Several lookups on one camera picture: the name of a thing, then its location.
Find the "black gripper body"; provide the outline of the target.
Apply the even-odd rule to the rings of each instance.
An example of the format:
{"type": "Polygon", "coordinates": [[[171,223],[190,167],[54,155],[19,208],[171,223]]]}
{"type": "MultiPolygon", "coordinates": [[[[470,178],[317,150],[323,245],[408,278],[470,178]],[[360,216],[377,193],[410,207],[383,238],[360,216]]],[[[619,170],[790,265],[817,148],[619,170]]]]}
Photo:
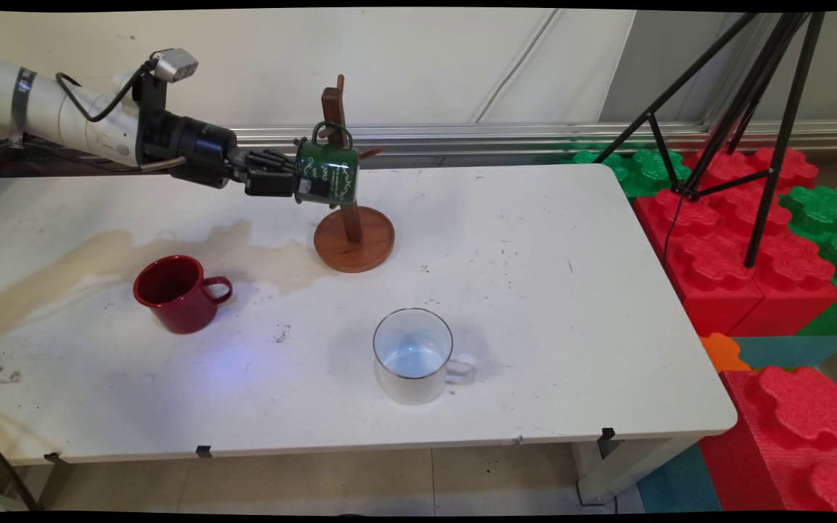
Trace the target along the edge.
{"type": "Polygon", "coordinates": [[[139,113],[136,153],[143,169],[162,163],[173,178],[197,185],[222,189],[230,181],[244,183],[246,178],[245,169],[235,163],[240,148],[232,129],[169,110],[139,113]]]}

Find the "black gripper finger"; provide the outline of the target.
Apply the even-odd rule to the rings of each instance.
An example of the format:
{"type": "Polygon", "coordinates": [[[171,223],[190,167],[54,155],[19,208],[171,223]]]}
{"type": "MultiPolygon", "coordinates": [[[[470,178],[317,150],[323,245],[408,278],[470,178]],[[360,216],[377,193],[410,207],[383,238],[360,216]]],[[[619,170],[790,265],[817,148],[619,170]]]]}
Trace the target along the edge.
{"type": "Polygon", "coordinates": [[[245,194],[253,198],[292,198],[298,189],[298,177],[289,172],[248,170],[243,185],[245,194]]]}
{"type": "Polygon", "coordinates": [[[243,152],[245,170],[262,170],[270,173],[295,173],[295,160],[270,149],[243,152]]]}

